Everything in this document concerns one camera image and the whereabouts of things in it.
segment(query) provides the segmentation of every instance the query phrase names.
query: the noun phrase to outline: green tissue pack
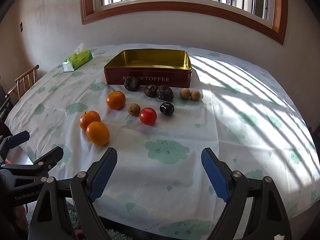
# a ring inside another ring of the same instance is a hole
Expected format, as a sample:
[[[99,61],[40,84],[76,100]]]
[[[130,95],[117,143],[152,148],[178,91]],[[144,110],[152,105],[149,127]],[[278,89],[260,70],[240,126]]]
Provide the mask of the green tissue pack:
[[[90,60],[92,60],[91,50],[85,49],[84,44],[81,43],[79,47],[62,62],[63,71],[75,71]]]

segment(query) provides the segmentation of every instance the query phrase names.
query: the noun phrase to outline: red tin box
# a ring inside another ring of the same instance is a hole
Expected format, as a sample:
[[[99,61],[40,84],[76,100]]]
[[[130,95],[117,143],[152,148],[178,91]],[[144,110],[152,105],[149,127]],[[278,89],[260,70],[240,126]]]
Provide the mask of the red tin box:
[[[126,49],[104,67],[109,85],[123,85],[127,77],[135,76],[141,85],[188,88],[191,73],[188,53],[175,49]]]

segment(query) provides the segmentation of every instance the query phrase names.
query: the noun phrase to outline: dark purple fruit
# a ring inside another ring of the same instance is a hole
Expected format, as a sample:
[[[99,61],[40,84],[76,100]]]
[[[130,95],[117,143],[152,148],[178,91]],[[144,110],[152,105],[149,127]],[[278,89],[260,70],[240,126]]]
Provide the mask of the dark purple fruit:
[[[157,96],[157,90],[158,90],[157,85],[147,85],[144,88],[144,93],[147,97],[154,98]]]
[[[171,88],[169,88],[166,85],[161,85],[160,87],[158,87],[157,95],[158,95],[159,99],[161,99],[163,101],[170,102],[173,99],[173,92],[172,92]]]
[[[174,112],[174,106],[171,103],[165,102],[160,106],[160,112],[165,115],[172,115]]]
[[[127,79],[124,81],[124,87],[128,91],[137,91],[140,87],[139,78],[137,77],[127,77]]]

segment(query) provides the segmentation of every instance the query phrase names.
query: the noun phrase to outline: wall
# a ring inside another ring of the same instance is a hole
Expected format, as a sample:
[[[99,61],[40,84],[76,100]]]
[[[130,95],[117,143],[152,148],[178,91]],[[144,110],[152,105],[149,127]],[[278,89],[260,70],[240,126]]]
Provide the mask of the wall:
[[[81,25],[79,0],[17,0],[18,26],[31,65],[44,74],[81,42],[177,44],[239,57],[268,70],[308,126],[320,122],[320,25],[304,0],[289,0],[284,45],[237,23],[185,12],[141,12]]]
[[[0,84],[7,93],[14,80],[30,68],[20,35],[19,4],[14,3],[0,24]]]

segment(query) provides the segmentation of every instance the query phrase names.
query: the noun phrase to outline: window frame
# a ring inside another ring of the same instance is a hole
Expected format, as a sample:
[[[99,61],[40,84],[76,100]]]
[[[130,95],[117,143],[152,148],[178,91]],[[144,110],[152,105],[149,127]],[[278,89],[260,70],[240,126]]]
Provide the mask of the window frame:
[[[220,2],[209,0],[126,0],[95,8],[93,0],[80,0],[82,24],[87,24],[107,17],[143,11],[183,11],[200,13],[227,19],[247,26],[284,44],[288,18],[288,0],[274,0],[272,24],[249,12]]]

